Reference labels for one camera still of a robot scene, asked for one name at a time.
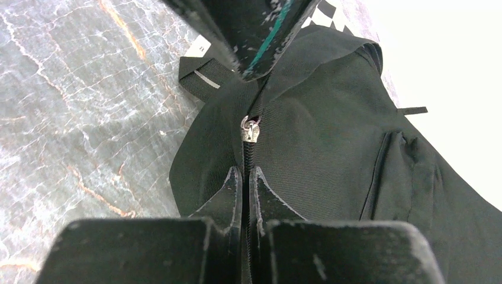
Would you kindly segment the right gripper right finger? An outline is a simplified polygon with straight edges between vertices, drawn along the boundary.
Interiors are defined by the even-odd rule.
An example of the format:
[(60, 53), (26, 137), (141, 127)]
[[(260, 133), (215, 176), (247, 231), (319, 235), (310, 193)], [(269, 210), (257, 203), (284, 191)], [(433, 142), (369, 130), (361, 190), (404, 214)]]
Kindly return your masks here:
[(443, 283), (425, 237), (400, 221), (306, 221), (249, 173), (253, 283)]

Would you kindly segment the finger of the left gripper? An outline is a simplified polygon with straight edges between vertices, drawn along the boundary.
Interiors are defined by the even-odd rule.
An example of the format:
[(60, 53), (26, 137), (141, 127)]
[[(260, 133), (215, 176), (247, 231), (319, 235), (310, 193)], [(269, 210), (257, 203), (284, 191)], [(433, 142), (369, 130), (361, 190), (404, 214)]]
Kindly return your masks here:
[(318, 1), (165, 0), (249, 82), (275, 66)]

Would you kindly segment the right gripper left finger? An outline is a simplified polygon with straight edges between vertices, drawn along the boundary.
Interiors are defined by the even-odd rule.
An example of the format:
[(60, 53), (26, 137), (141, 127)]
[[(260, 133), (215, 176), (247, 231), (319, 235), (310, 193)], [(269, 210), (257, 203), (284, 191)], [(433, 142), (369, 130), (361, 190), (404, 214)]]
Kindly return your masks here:
[(56, 237), (37, 283), (239, 283), (242, 176), (187, 218), (85, 219)]

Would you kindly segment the black backpack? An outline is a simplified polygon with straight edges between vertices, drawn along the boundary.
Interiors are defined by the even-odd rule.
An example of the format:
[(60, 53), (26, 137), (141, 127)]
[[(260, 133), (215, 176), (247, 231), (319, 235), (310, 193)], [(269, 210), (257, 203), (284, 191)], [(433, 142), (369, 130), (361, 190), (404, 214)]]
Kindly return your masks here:
[(448, 283), (501, 282), (501, 212), (409, 122), (381, 80), (382, 51), (332, 28), (303, 28), (264, 81), (211, 57), (181, 57), (179, 83), (204, 106), (170, 169), (181, 216), (229, 168), (259, 166), (307, 220), (405, 221)]

